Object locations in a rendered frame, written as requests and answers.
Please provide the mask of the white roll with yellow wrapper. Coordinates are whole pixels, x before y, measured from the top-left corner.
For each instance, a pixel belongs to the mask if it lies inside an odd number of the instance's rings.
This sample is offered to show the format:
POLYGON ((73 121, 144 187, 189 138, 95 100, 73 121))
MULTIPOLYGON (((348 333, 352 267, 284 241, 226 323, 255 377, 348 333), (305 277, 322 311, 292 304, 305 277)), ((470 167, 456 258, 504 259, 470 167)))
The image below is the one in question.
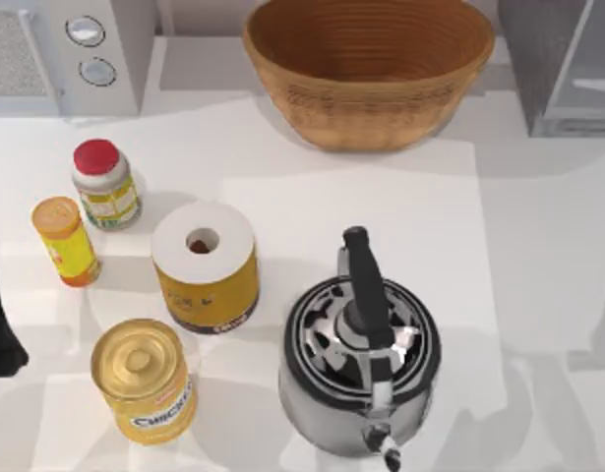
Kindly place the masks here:
POLYGON ((201 334, 245 323, 256 307, 256 239, 236 208, 195 202, 167 215, 151 236, 151 257, 172 318, 201 334))

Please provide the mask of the brown woven basket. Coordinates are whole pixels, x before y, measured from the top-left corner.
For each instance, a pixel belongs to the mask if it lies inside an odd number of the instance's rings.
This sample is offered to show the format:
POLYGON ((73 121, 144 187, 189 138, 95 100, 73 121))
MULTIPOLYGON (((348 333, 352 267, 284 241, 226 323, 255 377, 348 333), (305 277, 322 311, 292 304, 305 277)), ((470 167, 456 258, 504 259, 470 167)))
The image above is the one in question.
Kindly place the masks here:
POLYGON ((394 151, 437 132, 490 58, 466 0, 267 0, 242 39, 274 107, 330 151, 394 151))

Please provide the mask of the red-capped white jar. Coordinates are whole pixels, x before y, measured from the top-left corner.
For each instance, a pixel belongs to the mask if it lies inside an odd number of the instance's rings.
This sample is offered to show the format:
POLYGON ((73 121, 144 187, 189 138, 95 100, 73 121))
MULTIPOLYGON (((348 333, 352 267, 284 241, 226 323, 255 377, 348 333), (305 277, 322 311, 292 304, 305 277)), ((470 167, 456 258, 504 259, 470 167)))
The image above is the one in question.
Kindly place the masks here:
POLYGON ((107 139, 89 139, 73 153, 73 183, 88 220, 103 231, 124 229, 142 212, 129 161, 107 139))

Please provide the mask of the gold and yellow can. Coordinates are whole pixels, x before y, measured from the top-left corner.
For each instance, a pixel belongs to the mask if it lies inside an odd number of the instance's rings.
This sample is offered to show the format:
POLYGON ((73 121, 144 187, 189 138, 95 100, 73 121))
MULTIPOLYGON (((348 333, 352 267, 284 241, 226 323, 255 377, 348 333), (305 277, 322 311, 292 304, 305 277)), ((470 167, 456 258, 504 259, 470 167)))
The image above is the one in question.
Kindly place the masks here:
POLYGON ((114 325, 94 346, 91 376, 132 442, 169 442, 194 419, 195 383, 180 338, 168 324, 132 319, 114 325))

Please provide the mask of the orange and yellow canister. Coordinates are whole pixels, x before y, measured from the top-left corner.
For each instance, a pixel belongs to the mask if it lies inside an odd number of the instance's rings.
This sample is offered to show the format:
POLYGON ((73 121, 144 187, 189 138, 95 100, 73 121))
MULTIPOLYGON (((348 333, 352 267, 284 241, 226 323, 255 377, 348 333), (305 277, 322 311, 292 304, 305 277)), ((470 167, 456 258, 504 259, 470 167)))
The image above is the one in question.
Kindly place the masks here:
POLYGON ((97 280, 100 262, 75 201, 45 199, 33 209, 31 222, 65 284, 85 287, 97 280))

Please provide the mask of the small microwave knob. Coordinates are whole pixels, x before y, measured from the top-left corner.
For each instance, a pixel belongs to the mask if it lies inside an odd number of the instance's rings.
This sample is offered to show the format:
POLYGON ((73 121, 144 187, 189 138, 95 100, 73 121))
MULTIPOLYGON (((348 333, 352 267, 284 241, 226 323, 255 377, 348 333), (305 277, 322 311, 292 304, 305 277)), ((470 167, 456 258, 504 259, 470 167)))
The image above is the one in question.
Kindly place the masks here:
POLYGON ((94 57, 79 64, 80 77, 89 85, 104 88, 111 86, 117 79, 114 66, 105 59, 94 57))

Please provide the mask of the large microwave knob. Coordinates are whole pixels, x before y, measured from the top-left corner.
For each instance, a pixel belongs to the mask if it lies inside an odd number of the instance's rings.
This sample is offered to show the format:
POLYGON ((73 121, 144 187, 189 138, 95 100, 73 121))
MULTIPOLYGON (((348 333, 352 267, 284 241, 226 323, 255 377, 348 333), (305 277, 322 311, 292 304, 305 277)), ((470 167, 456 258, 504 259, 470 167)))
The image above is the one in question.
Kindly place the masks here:
POLYGON ((65 31, 70 40, 82 47, 97 47, 105 40, 102 23, 90 16, 69 19, 65 31))

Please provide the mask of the pale microwave oven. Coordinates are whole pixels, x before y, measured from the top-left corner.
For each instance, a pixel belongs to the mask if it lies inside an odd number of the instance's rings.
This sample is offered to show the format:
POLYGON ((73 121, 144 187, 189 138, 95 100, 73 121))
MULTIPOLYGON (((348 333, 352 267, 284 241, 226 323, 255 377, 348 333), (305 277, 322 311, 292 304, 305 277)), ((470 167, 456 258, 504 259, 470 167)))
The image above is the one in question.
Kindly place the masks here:
POLYGON ((140 113, 158 23, 155 0, 0 0, 0 117, 124 117, 140 113), (69 19, 105 29, 97 47, 69 39, 69 19), (87 84, 82 61, 117 72, 109 87, 87 84))

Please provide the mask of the grey cabinet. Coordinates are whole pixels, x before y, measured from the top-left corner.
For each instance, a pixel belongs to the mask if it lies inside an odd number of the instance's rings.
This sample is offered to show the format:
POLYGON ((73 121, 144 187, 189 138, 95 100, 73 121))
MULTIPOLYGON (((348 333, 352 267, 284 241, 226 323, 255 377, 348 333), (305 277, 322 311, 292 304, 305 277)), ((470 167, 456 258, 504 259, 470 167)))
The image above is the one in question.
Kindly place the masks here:
POLYGON ((532 138, 605 138, 605 0, 499 0, 532 138))

